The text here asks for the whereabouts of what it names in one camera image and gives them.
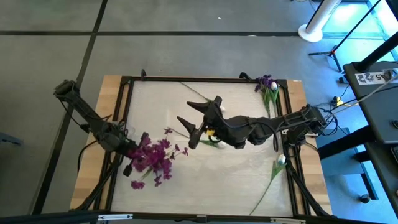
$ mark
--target white base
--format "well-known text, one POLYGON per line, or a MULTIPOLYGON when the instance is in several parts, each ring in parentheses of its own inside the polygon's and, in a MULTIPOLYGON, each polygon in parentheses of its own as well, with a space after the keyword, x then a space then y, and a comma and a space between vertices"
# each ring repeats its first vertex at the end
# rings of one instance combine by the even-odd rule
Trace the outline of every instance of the white base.
POLYGON ((315 43, 315 42, 322 40, 322 37, 323 37, 322 30, 317 30, 317 31, 313 32, 312 34, 309 34, 305 30, 306 26, 307 25, 304 24, 304 25, 300 26, 300 28, 298 28, 298 35, 301 38, 303 38, 304 40, 311 42, 311 43, 315 43))

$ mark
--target black table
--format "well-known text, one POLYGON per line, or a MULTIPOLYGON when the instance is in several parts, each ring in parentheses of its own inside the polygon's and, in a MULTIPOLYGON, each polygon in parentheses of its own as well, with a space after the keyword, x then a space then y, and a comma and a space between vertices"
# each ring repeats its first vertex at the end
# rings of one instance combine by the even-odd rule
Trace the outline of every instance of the black table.
MULTIPOLYGON (((344 65, 345 77, 351 85, 355 97, 361 98, 380 85, 359 85, 355 74, 362 73, 355 69, 355 63, 344 65)), ((392 62, 378 62, 370 66, 369 72, 382 69, 398 68, 392 62)), ((384 88, 398 86, 388 84, 384 88)), ((375 93, 359 103, 369 125, 319 148, 320 158, 325 159, 337 153, 364 144, 365 151, 357 153, 358 162, 371 160, 386 191, 392 208, 398 217, 398 163, 391 152, 391 147, 398 146, 398 129, 391 121, 398 119, 398 88, 375 93)))

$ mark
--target wooden board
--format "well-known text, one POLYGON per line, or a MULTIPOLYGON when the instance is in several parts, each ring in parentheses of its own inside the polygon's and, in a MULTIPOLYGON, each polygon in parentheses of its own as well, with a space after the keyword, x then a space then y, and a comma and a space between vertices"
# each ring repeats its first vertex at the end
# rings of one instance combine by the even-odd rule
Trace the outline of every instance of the wooden board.
MULTIPOLYGON (((106 116, 113 113, 120 80, 121 76, 119 75, 106 75, 104 77, 103 85, 101 87, 96 105, 96 111, 100 116, 106 116)), ((290 100, 292 102, 292 109, 297 111, 306 104, 303 85, 300 80, 288 80, 288 87, 290 100)), ((88 138, 88 142, 91 142, 92 140, 93 138, 90 136, 88 138)), ((308 139, 308 142, 315 144, 315 140, 312 138, 308 139)), ((325 180, 322 174, 322 167, 320 165, 318 155, 314 152, 315 151, 310 147, 304 146, 302 148, 301 156, 306 185, 321 206, 327 212, 331 213, 325 180)), ((84 153, 70 208, 76 208, 79 206, 98 183, 103 156, 104 150, 98 145, 90 147, 84 153)), ((104 208, 105 200, 106 194, 104 193, 101 199, 100 208, 104 208)))
MULTIPOLYGON (((267 116, 262 96, 254 92, 256 84, 185 82, 207 98, 220 96, 225 118, 245 115, 253 118, 267 116)), ((206 102, 201 96, 179 82, 135 81, 131 106, 126 122, 130 138, 139 139, 149 133, 152 142, 165 137, 164 128, 171 127, 188 134, 177 120, 181 116, 198 125, 203 114, 186 102, 206 102)), ((271 118, 275 110, 271 104, 271 118)), ((167 139, 174 145, 187 147, 189 139, 172 133, 167 139)), ((173 161, 170 180, 154 187, 155 174, 151 173, 142 190, 134 190, 130 183, 142 174, 121 175, 130 163, 124 158, 114 188, 112 211, 185 213, 209 215, 249 215, 264 193, 270 179, 273 161, 282 150, 275 152, 272 137, 260 146, 247 143, 244 149, 232 146, 217 149, 199 144, 189 150, 189 156, 173 161)), ((266 196, 253 215, 291 217, 287 174, 281 172, 272 182, 266 196)))

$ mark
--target concrete floor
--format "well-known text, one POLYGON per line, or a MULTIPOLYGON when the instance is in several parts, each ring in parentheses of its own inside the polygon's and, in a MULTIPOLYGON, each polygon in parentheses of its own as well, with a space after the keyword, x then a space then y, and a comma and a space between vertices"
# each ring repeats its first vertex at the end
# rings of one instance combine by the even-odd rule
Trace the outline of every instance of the concrete floor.
MULTIPOLYGON (((0 30, 92 31, 100 5, 100 0, 1 1, 0 30)), ((346 15, 349 22, 342 23, 335 14, 324 30, 347 32, 368 10, 365 6, 342 4, 336 13, 346 15)), ((100 30, 296 32, 312 14, 308 1, 115 0, 109 1, 100 30)), ((370 17, 358 32, 374 34, 379 30, 370 17)), ((97 37, 81 95, 94 106, 104 75, 139 75, 142 68, 148 75, 196 77, 236 77, 244 71, 252 77, 270 73, 274 78, 301 79, 308 102, 315 105, 340 96, 346 85, 337 84, 341 75, 334 61, 307 54, 330 50, 340 40, 324 38, 310 44, 300 37, 97 37)), ((64 79, 77 77, 88 41, 89 37, 76 36, 0 36, 0 131, 25 142, 22 147, 0 144, 0 216, 29 212, 65 114, 52 95, 53 88, 64 79)), ((382 43, 380 37, 348 39, 337 56, 341 64, 362 60, 382 43)), ((383 60, 393 58, 389 54, 383 60)), ((352 98, 348 89, 343 100, 352 98)), ((350 131, 366 124, 359 107, 340 113, 338 118, 350 131)), ((68 210, 77 155, 86 137, 71 123, 44 212, 68 210)), ((341 218, 392 223, 392 208, 375 171, 370 172, 381 199, 366 207, 340 196, 342 180, 352 191, 363 184, 355 177, 326 178, 333 213, 341 218), (344 212, 344 204, 349 203, 356 207, 353 212, 344 212), (384 209, 371 217, 366 215, 376 207, 384 209)))

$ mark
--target white stand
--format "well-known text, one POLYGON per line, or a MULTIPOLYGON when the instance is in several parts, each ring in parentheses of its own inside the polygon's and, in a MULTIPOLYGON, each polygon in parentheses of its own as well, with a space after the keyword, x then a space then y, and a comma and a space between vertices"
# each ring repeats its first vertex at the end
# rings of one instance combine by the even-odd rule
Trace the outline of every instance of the white stand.
POLYGON ((317 11, 312 16, 308 25, 304 24, 298 28, 298 35, 308 42, 322 40, 322 28, 328 22, 341 0, 323 0, 317 11))

